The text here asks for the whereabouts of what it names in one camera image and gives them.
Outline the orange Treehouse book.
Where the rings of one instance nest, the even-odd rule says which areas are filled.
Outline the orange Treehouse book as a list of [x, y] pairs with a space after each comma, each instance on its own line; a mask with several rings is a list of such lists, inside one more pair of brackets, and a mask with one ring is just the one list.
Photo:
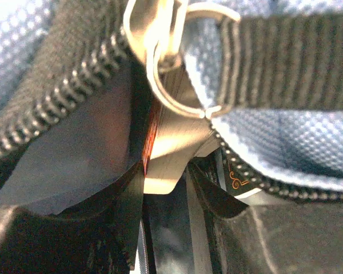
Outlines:
[[178, 115], [154, 99], [142, 152], [143, 192], [171, 193], [192, 158], [206, 157], [217, 148], [207, 120]]

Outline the dark Three Days book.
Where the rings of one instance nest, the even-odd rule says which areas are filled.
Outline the dark Three Days book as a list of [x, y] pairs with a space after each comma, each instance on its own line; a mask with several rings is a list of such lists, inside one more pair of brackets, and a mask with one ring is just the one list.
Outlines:
[[244, 200], [261, 192], [239, 168], [240, 164], [233, 162], [219, 148], [214, 152], [217, 177], [220, 187], [238, 200]]

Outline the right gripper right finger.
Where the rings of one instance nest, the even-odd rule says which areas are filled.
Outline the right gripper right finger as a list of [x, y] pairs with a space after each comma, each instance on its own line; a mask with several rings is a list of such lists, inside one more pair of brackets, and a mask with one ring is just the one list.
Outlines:
[[196, 273], [343, 273], [343, 203], [248, 206], [186, 172]]

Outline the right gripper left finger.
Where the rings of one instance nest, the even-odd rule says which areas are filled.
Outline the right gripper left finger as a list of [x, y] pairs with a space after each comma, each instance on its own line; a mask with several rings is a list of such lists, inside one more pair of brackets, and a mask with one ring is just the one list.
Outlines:
[[0, 273], [129, 273], [135, 265], [143, 183], [138, 162], [59, 215], [0, 207]]

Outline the blue backpack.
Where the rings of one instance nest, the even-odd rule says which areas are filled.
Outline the blue backpack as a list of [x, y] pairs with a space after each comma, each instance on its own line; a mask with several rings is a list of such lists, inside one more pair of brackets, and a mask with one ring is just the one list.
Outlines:
[[[343, 203], [343, 1], [0, 1], [0, 207], [115, 183], [154, 99], [209, 122], [261, 190], [241, 203]], [[216, 150], [182, 175], [222, 189]]]

